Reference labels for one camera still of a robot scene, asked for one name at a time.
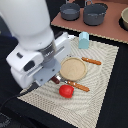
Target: pot handle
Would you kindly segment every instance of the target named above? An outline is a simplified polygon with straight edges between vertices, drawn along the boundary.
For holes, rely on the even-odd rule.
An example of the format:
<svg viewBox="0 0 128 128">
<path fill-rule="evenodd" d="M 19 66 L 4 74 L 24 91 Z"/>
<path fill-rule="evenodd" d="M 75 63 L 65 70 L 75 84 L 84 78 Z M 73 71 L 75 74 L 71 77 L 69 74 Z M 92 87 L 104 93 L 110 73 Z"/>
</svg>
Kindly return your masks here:
<svg viewBox="0 0 128 128">
<path fill-rule="evenodd" d="M 87 2 L 88 2 L 88 1 L 91 1 L 91 4 L 93 4 L 93 3 L 92 3 L 92 0 L 86 0 L 86 1 L 85 1 L 85 6 L 87 5 Z"/>
<path fill-rule="evenodd" d="M 66 4 L 68 4 L 69 3 L 69 0 L 66 0 Z"/>
</svg>

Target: bowl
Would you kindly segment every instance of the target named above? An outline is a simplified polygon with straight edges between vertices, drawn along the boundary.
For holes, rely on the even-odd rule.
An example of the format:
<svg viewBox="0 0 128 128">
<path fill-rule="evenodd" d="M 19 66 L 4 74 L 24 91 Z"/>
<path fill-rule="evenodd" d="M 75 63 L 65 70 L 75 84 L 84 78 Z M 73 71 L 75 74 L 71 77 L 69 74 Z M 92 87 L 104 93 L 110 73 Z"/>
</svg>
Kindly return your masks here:
<svg viewBox="0 0 128 128">
<path fill-rule="evenodd" d="M 125 8 L 122 13 L 121 17 L 123 19 L 124 27 L 128 30 L 128 8 Z"/>
</svg>

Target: gray pot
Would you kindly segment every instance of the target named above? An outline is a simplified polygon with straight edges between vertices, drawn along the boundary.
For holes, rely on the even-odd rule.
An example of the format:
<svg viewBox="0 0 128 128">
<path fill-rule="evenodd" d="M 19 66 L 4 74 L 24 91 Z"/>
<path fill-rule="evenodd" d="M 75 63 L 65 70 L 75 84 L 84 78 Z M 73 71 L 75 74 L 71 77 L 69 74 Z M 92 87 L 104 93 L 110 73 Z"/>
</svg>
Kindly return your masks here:
<svg viewBox="0 0 128 128">
<path fill-rule="evenodd" d="M 105 14 L 106 14 L 106 8 L 104 6 L 100 4 L 92 4 L 91 1 L 90 5 L 84 7 L 84 12 L 83 12 L 84 23 L 91 26 L 100 25 L 104 21 Z"/>
<path fill-rule="evenodd" d="M 61 17 L 65 20 L 76 20 L 80 16 L 80 6 L 74 3 L 63 4 L 60 7 Z"/>
</svg>

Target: round plate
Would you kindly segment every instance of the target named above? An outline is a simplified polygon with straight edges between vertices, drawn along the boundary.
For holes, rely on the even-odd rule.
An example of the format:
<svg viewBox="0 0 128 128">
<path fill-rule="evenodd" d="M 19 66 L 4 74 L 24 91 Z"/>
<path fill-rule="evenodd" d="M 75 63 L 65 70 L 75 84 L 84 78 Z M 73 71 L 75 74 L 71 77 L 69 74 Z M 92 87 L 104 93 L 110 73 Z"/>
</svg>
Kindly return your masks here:
<svg viewBox="0 0 128 128">
<path fill-rule="evenodd" d="M 79 58 L 70 57 L 61 63 L 60 74 L 63 78 L 71 81 L 82 79 L 87 73 L 85 62 Z"/>
</svg>

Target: table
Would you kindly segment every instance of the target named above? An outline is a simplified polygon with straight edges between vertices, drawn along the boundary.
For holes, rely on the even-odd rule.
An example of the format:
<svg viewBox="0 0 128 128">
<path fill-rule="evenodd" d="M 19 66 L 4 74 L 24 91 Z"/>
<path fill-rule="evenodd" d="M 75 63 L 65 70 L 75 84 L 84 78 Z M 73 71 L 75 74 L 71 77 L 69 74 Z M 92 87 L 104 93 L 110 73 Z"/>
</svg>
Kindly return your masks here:
<svg viewBox="0 0 128 128">
<path fill-rule="evenodd" d="M 50 18 L 52 19 L 59 12 L 59 7 L 65 3 L 65 0 L 47 0 Z M 79 36 L 78 32 L 65 30 L 62 28 L 51 26 L 54 34 L 59 31 L 67 31 L 69 34 Z M 118 55 L 114 64 L 111 78 L 108 84 L 100 116 L 96 128 L 127 128 L 128 126 L 128 44 L 102 39 L 99 37 L 90 36 L 91 40 L 103 42 L 106 44 L 119 47 Z M 17 45 L 17 40 L 10 37 L 0 37 L 0 104 L 8 97 L 15 95 L 21 91 L 21 88 L 16 84 L 10 73 L 10 67 L 6 63 L 6 56 Z M 6 106 L 19 115 L 24 115 L 28 118 L 40 122 L 50 128 L 75 128 L 55 116 L 52 116 L 38 108 L 35 108 L 21 100 L 14 99 Z"/>
</svg>

